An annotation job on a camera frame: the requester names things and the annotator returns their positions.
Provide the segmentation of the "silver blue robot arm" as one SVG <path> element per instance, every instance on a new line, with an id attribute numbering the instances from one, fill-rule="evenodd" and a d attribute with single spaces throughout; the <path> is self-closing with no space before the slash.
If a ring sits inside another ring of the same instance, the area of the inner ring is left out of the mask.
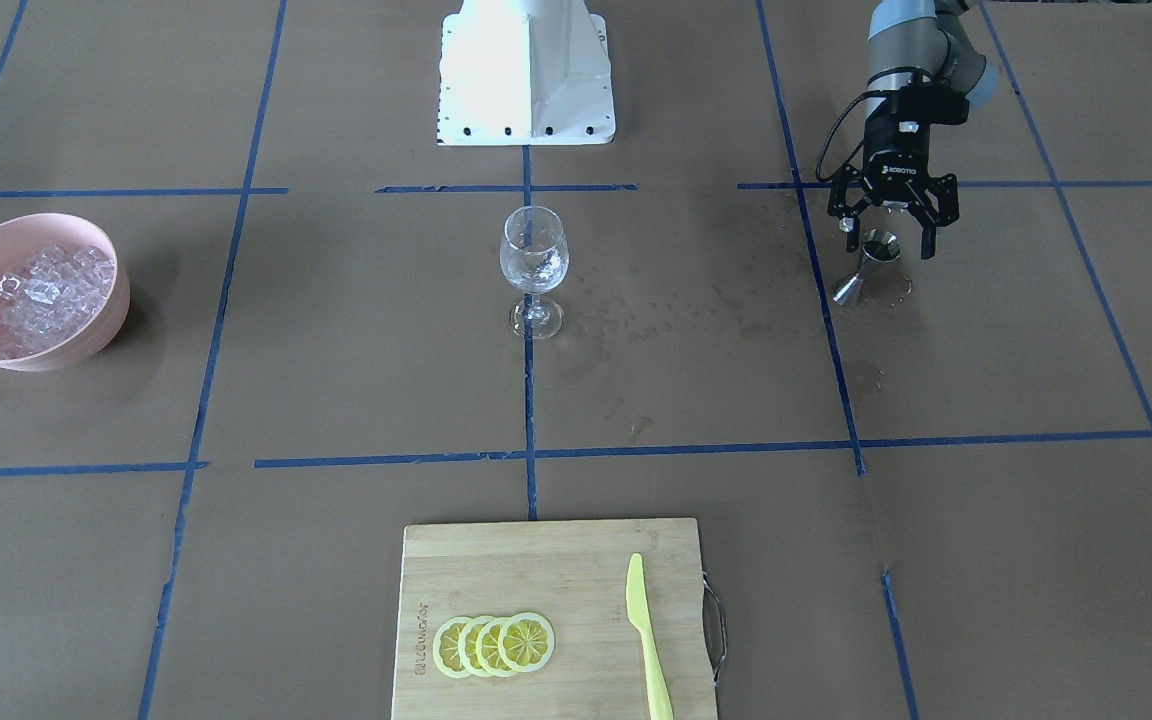
<path id="1" fill-rule="evenodd" d="M 823 172 L 832 136 L 823 142 L 814 179 L 829 185 L 827 211 L 861 249 L 861 214 L 905 211 L 922 228 L 922 259 L 932 259 L 940 229 L 960 218 L 957 177 L 932 176 L 935 126 L 963 126 L 998 86 L 998 68 L 975 50 L 961 15 L 973 1 L 881 1 L 870 14 L 867 88 L 842 109 L 865 109 L 863 137 L 840 167 Z"/>

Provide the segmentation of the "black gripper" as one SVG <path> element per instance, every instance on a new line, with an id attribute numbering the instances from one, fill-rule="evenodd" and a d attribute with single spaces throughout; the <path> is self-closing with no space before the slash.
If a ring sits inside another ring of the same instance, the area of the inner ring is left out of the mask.
<path id="1" fill-rule="evenodd" d="M 960 218 L 957 176 L 931 177 L 931 127 L 925 119 L 872 111 L 865 118 L 861 169 L 841 167 L 828 179 L 828 214 L 846 233 L 846 251 L 861 249 L 861 214 L 905 209 L 922 228 L 920 259 L 931 260 L 940 229 Z"/>

